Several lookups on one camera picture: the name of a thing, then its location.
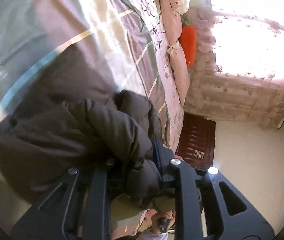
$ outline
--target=pink pillow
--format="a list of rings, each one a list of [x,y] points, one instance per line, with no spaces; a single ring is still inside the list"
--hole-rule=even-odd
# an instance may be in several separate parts
[[[175,12],[170,0],[159,0],[162,12],[162,21],[165,34],[170,45],[175,43],[182,33],[182,22],[180,15]]]
[[[179,98],[181,105],[184,106],[184,101],[186,93],[190,86],[190,75],[187,71],[186,60],[182,46],[177,41],[177,44],[174,45],[177,49],[173,49],[173,52],[170,54],[170,63],[173,69],[173,75],[175,80],[175,85],[179,93]]]

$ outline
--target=jacket sleeve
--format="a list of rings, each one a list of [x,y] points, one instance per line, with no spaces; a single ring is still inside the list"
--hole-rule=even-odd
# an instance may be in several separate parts
[[[126,193],[145,198],[160,193],[161,176],[152,161],[152,143],[137,122],[125,113],[85,99],[66,103],[70,113],[98,134],[129,170]]]
[[[144,230],[137,240],[167,240],[169,234],[154,234],[151,229]]]

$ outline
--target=hand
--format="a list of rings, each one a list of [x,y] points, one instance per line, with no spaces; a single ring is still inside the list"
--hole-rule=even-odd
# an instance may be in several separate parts
[[[171,226],[173,226],[174,222],[175,222],[175,211],[167,211],[165,213],[156,213],[151,217],[152,220],[152,232],[154,234],[160,234],[160,229],[159,229],[159,220],[161,218],[166,218],[166,219],[170,219],[170,224],[168,226],[168,228],[170,228]]]

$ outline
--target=sheer curtain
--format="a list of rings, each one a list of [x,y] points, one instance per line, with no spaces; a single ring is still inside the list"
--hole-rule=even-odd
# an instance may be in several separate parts
[[[279,128],[284,120],[284,0],[211,0],[185,15],[197,29],[185,111]]]

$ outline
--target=dark brown wooden cabinet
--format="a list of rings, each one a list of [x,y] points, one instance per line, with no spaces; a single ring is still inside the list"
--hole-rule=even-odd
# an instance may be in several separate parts
[[[197,169],[213,164],[215,122],[193,114],[184,114],[177,155]]]

